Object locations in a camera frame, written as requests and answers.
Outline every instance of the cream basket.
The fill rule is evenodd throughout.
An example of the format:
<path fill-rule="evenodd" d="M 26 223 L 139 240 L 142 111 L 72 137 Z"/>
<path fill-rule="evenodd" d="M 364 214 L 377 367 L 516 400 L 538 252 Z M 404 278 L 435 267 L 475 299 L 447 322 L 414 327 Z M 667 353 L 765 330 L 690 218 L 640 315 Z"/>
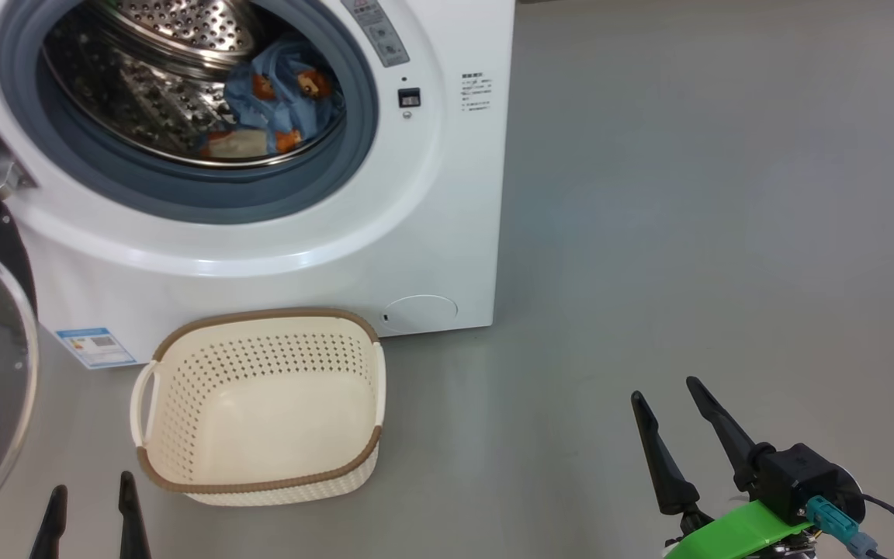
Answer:
<path fill-rule="evenodd" d="M 133 386 L 130 431 L 140 466 L 167 491 L 208 505 L 285 505 L 368 480 L 384 402 L 382 346 L 359 316 L 245 312 L 164 340 Z"/>

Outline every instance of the blue cloth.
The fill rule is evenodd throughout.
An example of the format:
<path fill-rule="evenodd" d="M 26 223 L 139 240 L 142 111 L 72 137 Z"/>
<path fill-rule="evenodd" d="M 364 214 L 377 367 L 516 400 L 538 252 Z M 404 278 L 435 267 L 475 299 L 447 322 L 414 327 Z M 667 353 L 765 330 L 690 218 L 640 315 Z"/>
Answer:
<path fill-rule="evenodd" d="M 326 75 L 333 88 L 330 96 L 312 99 L 303 95 L 298 75 L 316 70 Z M 255 75 L 263 75 L 274 88 L 274 99 L 255 95 Z M 267 152 L 277 153 L 273 132 L 288 134 L 295 128 L 302 142 L 311 141 L 344 109 L 343 95 L 323 57 L 301 36 L 281 36 L 248 64 L 237 64 L 227 79 L 226 96 L 237 117 L 237 127 L 267 130 Z"/>

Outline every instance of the blue sticker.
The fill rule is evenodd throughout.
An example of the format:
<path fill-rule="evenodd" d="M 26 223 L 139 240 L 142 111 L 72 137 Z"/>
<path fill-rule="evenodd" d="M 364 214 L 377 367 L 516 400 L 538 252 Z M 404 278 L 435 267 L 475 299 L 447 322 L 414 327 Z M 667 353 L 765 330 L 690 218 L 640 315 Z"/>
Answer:
<path fill-rule="evenodd" d="M 57 330 L 57 339 L 89 369 L 134 365 L 137 360 L 108 328 Z"/>

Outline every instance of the washing machine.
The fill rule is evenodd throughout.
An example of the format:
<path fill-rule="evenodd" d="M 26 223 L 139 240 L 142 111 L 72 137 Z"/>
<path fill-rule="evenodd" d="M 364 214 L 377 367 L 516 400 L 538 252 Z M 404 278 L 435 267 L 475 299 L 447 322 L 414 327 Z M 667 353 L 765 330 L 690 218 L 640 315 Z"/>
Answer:
<path fill-rule="evenodd" d="M 88 368 L 252 309 L 344 308 L 384 336 L 490 325 L 512 15 L 512 0 L 0 0 L 0 227 L 18 226 L 40 323 Z M 205 47 L 220 80 L 134 50 L 148 31 Z M 230 113 L 224 60 L 278 36 L 325 64 L 326 124 L 223 156 L 199 127 L 196 148 L 189 123 Z"/>

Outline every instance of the laundry basket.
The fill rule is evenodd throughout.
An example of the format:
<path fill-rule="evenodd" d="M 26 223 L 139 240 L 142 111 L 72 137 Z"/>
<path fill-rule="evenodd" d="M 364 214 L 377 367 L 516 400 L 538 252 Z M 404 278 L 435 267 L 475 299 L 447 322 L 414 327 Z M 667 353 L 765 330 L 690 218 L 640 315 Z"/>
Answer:
<path fill-rule="evenodd" d="M 161 488 L 208 505 L 284 505 L 368 480 L 384 399 L 382 346 L 359 316 L 245 312 L 192 322 L 164 340 L 133 387 L 130 431 L 140 466 Z"/>

